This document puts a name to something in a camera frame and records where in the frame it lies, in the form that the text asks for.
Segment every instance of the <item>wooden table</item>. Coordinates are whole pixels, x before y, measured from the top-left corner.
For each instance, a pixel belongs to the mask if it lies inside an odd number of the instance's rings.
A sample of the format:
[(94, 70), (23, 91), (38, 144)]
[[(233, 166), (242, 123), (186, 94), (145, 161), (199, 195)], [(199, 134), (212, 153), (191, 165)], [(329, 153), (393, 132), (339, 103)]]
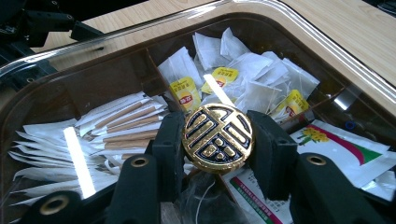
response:
[[(84, 21), (104, 33), (150, 21), (211, 0), (149, 0)], [(361, 0), (282, 0), (329, 38), (396, 86), (396, 19)], [(51, 33), (36, 52), (74, 41), (69, 33)], [(0, 108), (14, 91), (0, 93)]]

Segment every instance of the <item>transparent tray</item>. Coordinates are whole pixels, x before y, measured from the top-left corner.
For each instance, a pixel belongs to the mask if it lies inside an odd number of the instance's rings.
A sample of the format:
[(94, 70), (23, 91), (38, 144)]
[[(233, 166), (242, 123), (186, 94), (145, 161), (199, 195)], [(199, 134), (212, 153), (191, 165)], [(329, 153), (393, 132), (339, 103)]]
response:
[(336, 127), (396, 148), (395, 87), (349, 55), (325, 34), (278, 1), (219, 1), (17, 60), (0, 68), (0, 76), (18, 76), (52, 66), (53, 74), (30, 79), (0, 112), (1, 223), (23, 214), (21, 195), (11, 191), (40, 185), (19, 178), (26, 164), (7, 151), (19, 140), (22, 125), (79, 119), (93, 108), (121, 96), (144, 91), (153, 96), (168, 91), (157, 66), (181, 47), (195, 55), (192, 35), (233, 34), (255, 53), (271, 50), (289, 58), (320, 84), (308, 99), (310, 108), (282, 124), (288, 133), (306, 125), (313, 113)]

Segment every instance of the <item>round emblem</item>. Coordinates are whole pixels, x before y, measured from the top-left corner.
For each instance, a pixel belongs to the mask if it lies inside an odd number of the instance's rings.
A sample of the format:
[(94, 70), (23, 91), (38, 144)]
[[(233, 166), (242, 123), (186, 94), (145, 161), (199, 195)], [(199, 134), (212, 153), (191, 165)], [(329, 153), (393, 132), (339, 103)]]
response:
[(187, 116), (182, 138), (198, 168), (225, 174), (241, 167), (253, 149), (248, 117), (229, 105), (204, 105)]

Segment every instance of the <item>yellow label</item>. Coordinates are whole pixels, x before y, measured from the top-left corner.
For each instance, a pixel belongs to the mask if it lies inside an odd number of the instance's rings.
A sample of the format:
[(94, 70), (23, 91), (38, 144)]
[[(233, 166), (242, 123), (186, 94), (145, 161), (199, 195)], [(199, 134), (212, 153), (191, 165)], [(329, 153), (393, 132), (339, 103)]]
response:
[(201, 98), (191, 77), (183, 77), (172, 82), (170, 89), (185, 111), (192, 111), (200, 106)]
[[(238, 70), (227, 67), (218, 67), (213, 71), (212, 76), (218, 82), (219, 86), (224, 88), (227, 84), (232, 83), (238, 77)], [(207, 94), (213, 93), (207, 82), (201, 88), (201, 91)]]
[(301, 112), (308, 109), (309, 104), (303, 98), (297, 90), (292, 90), (288, 97), (286, 97), (275, 110), (275, 114), (278, 114), (283, 108), (286, 107), (284, 114), (289, 114), (289, 117), (300, 114)]

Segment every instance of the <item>black and gold medallion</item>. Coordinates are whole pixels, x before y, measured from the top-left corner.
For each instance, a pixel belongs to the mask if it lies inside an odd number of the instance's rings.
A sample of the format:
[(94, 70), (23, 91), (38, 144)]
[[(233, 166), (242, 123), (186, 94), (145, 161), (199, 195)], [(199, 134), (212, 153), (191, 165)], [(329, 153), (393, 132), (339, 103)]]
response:
[(209, 104), (187, 116), (182, 143), (195, 166), (225, 174), (244, 164), (254, 140), (244, 113), (229, 105)]

